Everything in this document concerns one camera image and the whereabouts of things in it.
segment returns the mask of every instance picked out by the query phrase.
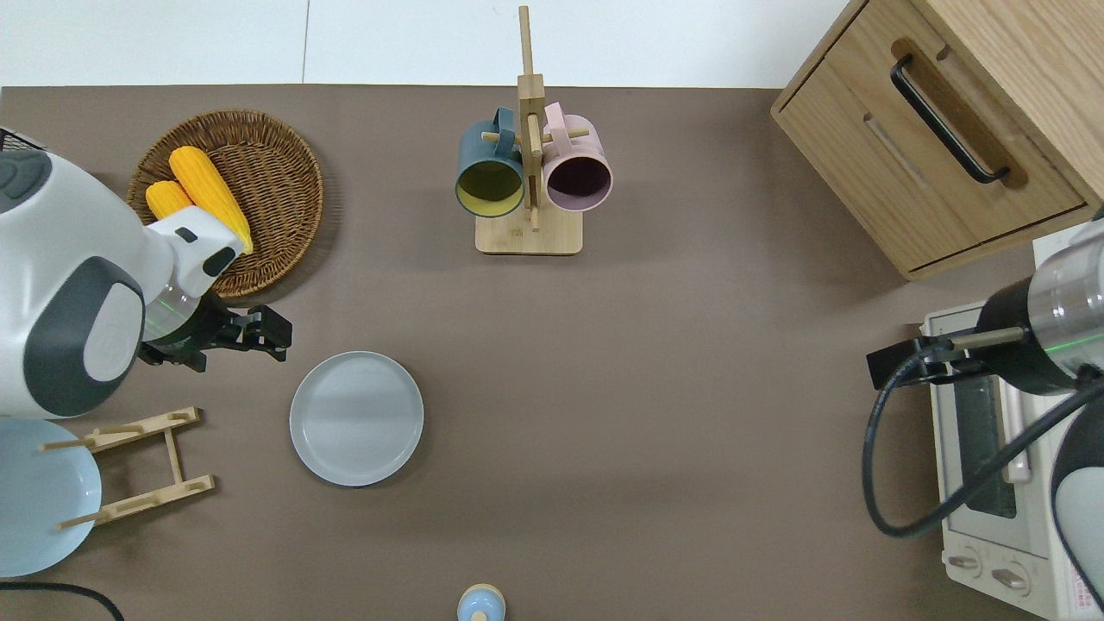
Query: brown tabletop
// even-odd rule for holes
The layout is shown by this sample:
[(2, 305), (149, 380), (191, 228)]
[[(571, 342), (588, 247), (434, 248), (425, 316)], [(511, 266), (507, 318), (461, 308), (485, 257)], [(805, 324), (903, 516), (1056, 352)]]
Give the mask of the brown tabletop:
[[(453, 196), (460, 131), (512, 88), (4, 88), (0, 124), (120, 196), (164, 131), (231, 107), (295, 127), (328, 192), (306, 262), (258, 296), (295, 325), (287, 362), (138, 364), (64, 423), (198, 406), (178, 444), (217, 490), (98, 526), (33, 578), (128, 620), (447, 620), (480, 581), (518, 621), (1031, 619), (949, 580), (938, 534), (880, 535), (859, 485), (863, 356), (1030, 274), (1030, 249), (903, 282), (771, 120), (775, 91), (548, 95), (614, 170), (573, 257), (480, 254)], [(349, 350), (394, 358), (425, 401), (411, 462), (363, 488), (312, 475), (288, 434), (304, 376)], [(879, 490), (903, 519), (936, 501), (926, 389), (891, 413)], [(114, 452), (105, 501), (171, 481), (156, 441)], [(0, 596), (6, 620), (65, 614), (106, 619)]]

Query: white floor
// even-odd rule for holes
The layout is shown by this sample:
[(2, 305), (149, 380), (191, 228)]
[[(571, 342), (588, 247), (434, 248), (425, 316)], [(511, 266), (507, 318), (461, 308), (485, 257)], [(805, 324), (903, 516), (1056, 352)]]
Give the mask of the white floor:
[[(785, 85), (846, 0), (529, 0), (545, 84)], [(512, 85), (501, 0), (0, 0), (0, 86)]]

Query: mug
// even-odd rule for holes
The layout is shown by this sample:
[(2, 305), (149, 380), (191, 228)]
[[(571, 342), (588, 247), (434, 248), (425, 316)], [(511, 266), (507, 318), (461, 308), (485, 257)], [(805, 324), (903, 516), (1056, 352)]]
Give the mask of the mug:
[[(587, 211), (602, 204), (613, 187), (609, 162), (594, 124), (577, 114), (563, 114), (559, 102), (544, 107), (549, 123), (544, 133), (552, 136), (544, 146), (544, 187), (552, 204), (567, 211)], [(572, 138), (573, 129), (586, 129), (586, 136)]]
[[(498, 134), (498, 141), (482, 134)], [(513, 110), (499, 107), (493, 120), (480, 120), (460, 138), (456, 199), (480, 218), (506, 215), (521, 204), (524, 193), (521, 150), (514, 144)]]

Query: wooden mug holder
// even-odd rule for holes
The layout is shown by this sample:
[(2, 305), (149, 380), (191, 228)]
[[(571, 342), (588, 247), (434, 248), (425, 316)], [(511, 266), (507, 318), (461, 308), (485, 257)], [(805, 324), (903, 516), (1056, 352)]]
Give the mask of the wooden mug holder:
[(136, 440), (141, 440), (142, 438), (149, 438), (160, 433), (164, 435), (164, 442), (169, 449), (169, 465), (172, 469), (172, 478), (176, 482), (172, 485), (168, 485), (152, 492), (146, 492), (145, 494), (138, 494), (130, 496), (129, 498), (124, 498), (121, 501), (104, 505), (95, 513), (82, 515), (81, 517), (74, 517), (73, 519), (66, 519), (65, 522), (57, 524), (54, 528), (61, 530), (63, 528), (76, 526), (77, 524), (84, 524), (85, 522), (94, 522), (98, 526), (120, 517), (126, 517), (128, 515), (134, 515), (173, 501), (179, 501), (180, 498), (187, 498), (188, 496), (214, 490), (214, 476), (210, 474), (184, 481), (183, 473), (180, 470), (180, 455), (177, 453), (177, 441), (172, 435), (173, 429), (191, 424), (199, 420), (200, 412), (198, 409), (184, 408), (182, 410), (148, 418), (130, 424), (97, 428), (93, 430), (92, 433), (76, 440), (51, 442), (49, 444), (40, 445), (40, 451), (54, 451), (70, 446), (85, 446), (88, 451), (98, 453), (100, 451), (114, 449), (116, 446), (128, 444)]
[[(544, 143), (544, 76), (533, 73), (533, 50), (529, 33), (529, 7), (518, 9), (521, 20), (521, 64), (518, 76), (518, 139), (524, 173), (524, 197), (521, 207), (499, 218), (476, 218), (476, 249), (485, 254), (578, 254), (583, 250), (583, 214), (565, 211), (551, 203), (541, 160)], [(573, 137), (586, 133), (573, 133)], [(498, 140), (497, 134), (485, 133), (485, 140)]]

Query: mug handle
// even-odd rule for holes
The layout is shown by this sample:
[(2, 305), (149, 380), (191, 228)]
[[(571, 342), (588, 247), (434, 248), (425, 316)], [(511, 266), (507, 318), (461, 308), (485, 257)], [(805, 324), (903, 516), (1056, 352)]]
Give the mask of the mug handle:
[(563, 108), (560, 102), (544, 106), (544, 116), (549, 119), (549, 134), (552, 135), (552, 144), (559, 155), (564, 156), (571, 152), (571, 137), (567, 136), (567, 120), (563, 117)]
[(499, 106), (498, 112), (495, 113), (495, 129), (498, 130), (498, 143), (495, 145), (495, 157), (499, 159), (507, 159), (510, 157), (510, 151), (514, 149), (514, 134), (513, 134), (513, 110), (508, 107)]

